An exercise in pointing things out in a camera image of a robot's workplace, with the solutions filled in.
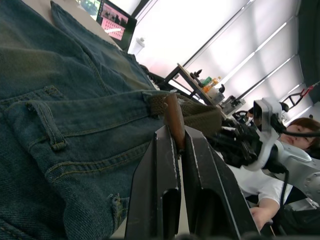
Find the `person's arm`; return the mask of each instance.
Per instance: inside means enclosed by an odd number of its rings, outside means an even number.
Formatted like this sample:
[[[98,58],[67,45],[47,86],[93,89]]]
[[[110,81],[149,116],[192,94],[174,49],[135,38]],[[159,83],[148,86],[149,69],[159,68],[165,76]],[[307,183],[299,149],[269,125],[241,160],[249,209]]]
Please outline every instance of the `person's arm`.
[[[270,198],[263,198],[259,202],[259,207],[252,207],[250,211],[259,231],[272,219],[279,209],[279,204]]]

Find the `person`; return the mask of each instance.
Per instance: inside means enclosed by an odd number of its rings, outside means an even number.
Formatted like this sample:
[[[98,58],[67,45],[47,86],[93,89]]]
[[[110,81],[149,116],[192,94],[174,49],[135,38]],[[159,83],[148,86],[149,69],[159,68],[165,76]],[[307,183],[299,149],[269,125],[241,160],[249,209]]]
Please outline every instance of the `person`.
[[[305,117],[293,120],[287,127],[288,132],[294,133],[309,133],[319,130],[320,122]],[[319,137],[295,137],[282,134],[278,140],[305,151],[320,144]],[[258,229],[261,230],[280,208],[284,182],[265,175],[262,170],[249,171],[243,167],[236,168],[233,166],[229,166],[229,168],[232,170],[245,197],[258,195],[258,206],[252,207],[250,211]],[[292,186],[288,184],[284,195],[284,203],[291,189]]]

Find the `hand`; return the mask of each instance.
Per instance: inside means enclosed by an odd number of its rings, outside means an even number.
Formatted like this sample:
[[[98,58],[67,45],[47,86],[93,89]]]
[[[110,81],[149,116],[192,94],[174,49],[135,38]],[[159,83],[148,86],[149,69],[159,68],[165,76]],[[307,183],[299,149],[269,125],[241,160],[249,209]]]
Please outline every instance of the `hand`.
[[[250,212],[259,231],[272,217],[269,209],[263,207],[252,207]]]

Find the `denim fabric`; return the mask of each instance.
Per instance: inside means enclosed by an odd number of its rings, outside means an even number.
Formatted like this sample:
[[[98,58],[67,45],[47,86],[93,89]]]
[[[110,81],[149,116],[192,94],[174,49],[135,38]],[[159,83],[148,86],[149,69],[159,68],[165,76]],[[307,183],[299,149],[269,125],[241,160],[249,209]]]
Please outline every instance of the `denim fabric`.
[[[52,3],[0,1],[0,239],[95,240],[127,214],[154,132],[134,56]]]

